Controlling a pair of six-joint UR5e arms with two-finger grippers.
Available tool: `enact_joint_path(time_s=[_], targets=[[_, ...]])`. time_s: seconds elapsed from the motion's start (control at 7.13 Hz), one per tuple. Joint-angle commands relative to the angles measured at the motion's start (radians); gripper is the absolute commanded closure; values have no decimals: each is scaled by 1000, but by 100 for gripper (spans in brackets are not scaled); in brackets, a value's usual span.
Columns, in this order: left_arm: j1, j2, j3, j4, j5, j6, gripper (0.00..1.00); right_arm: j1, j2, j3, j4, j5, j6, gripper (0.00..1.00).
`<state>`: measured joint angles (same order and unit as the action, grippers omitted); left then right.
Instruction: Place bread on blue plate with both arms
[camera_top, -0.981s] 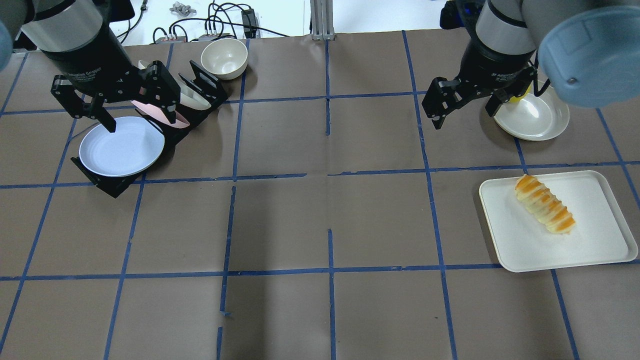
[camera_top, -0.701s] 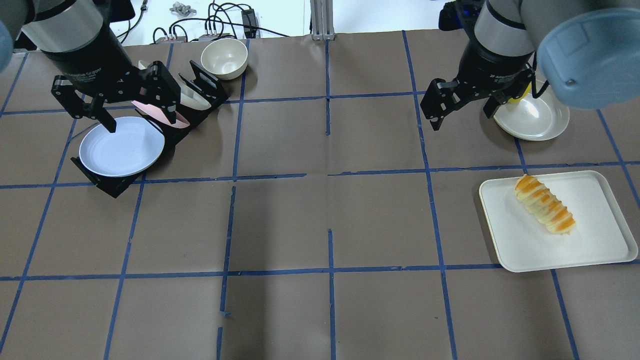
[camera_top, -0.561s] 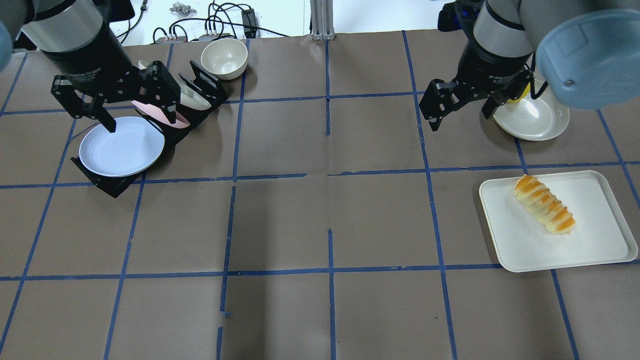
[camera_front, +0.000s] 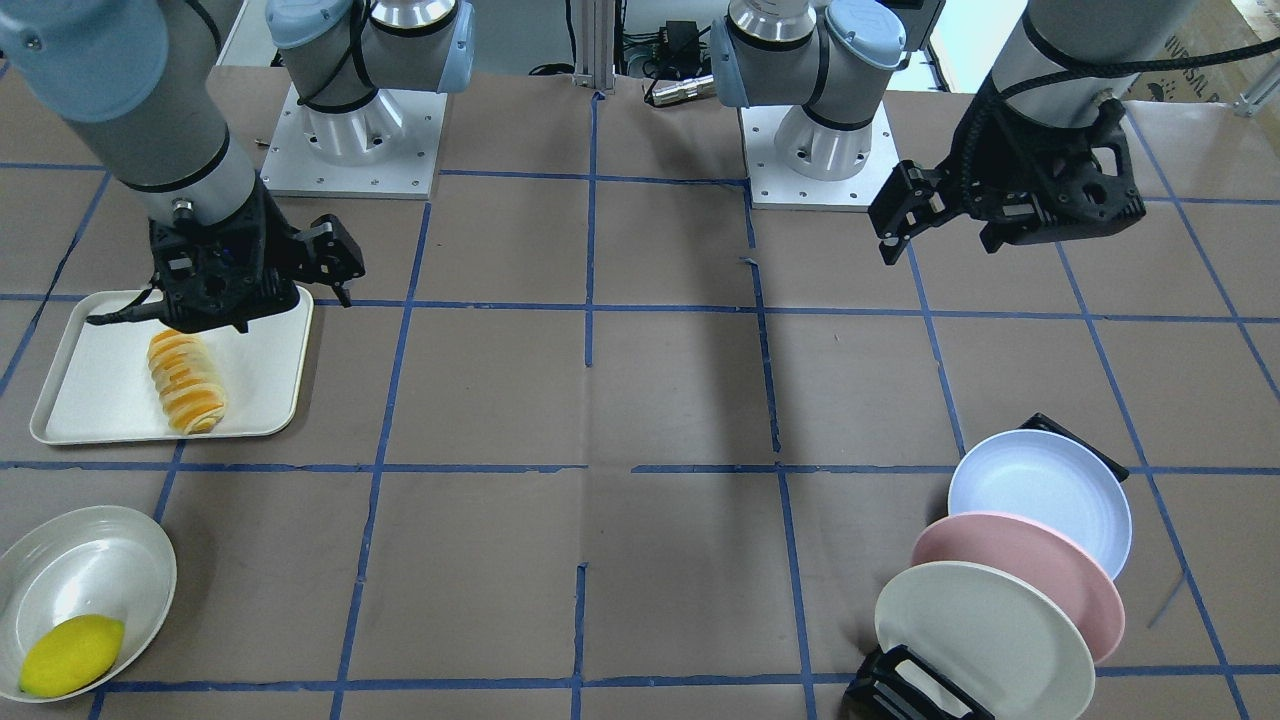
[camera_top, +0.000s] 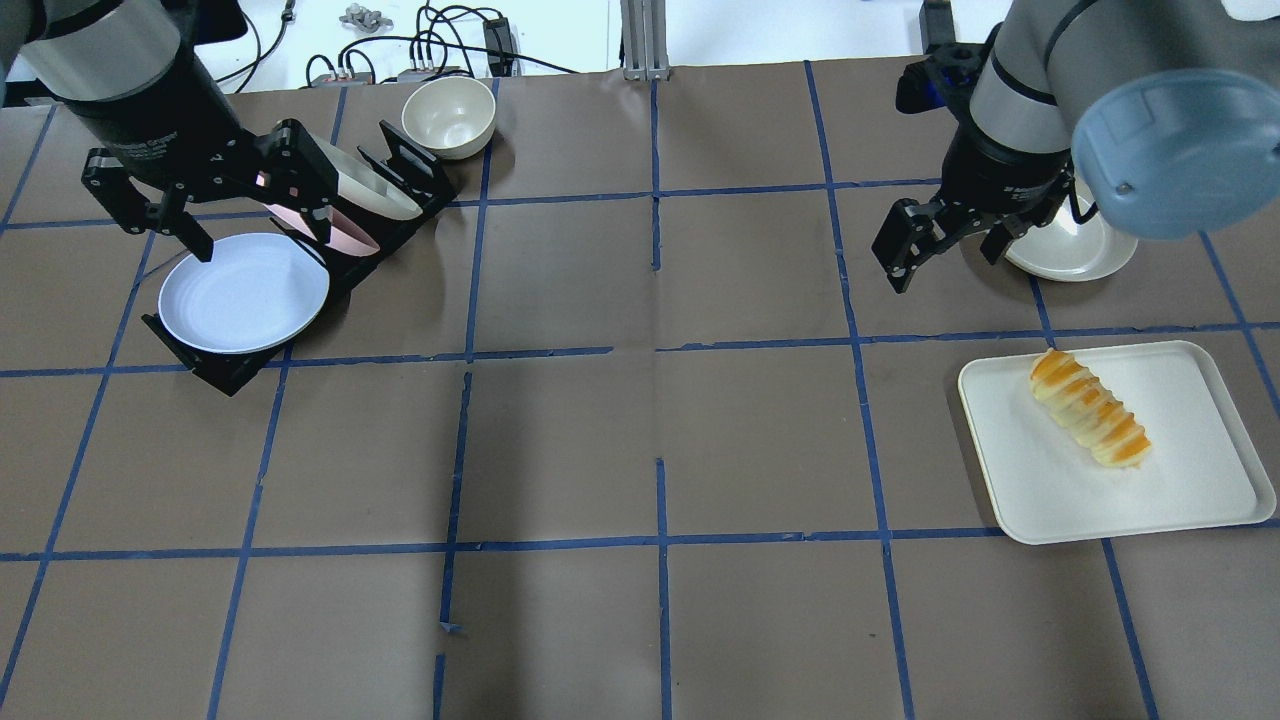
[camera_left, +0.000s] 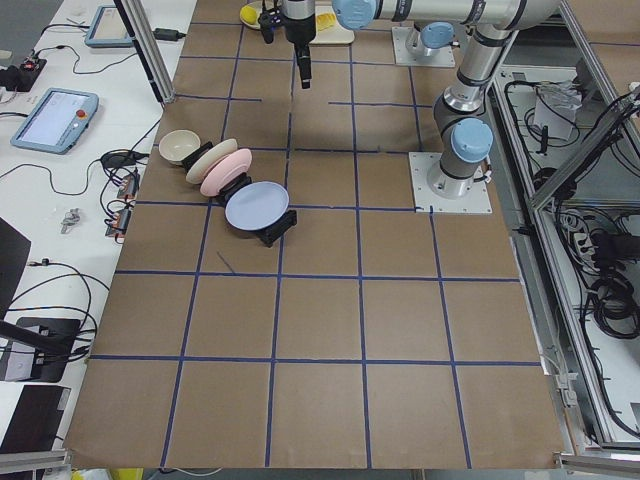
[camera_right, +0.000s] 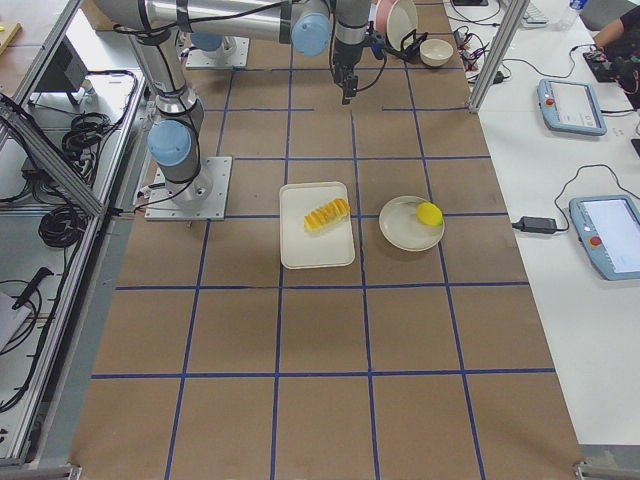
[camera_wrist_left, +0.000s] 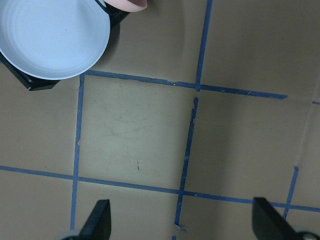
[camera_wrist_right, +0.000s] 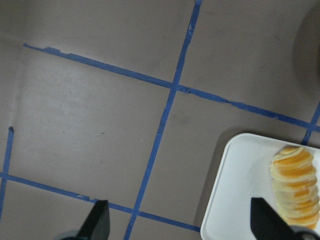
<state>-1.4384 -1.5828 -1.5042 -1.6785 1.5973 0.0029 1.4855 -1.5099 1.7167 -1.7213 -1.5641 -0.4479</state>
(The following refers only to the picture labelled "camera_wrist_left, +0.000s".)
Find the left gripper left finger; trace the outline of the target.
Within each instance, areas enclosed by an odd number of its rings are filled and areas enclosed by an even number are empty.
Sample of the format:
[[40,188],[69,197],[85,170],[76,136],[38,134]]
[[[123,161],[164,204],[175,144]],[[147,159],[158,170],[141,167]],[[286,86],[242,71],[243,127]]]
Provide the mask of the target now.
[[79,240],[109,240],[111,236],[111,205],[108,199],[98,200],[84,226]]

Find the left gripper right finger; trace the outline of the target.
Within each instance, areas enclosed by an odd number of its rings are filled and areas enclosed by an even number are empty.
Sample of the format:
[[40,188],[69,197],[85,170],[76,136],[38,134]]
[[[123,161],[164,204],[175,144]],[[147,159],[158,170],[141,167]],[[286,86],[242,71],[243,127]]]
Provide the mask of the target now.
[[258,240],[303,240],[264,197],[254,197],[252,230]]

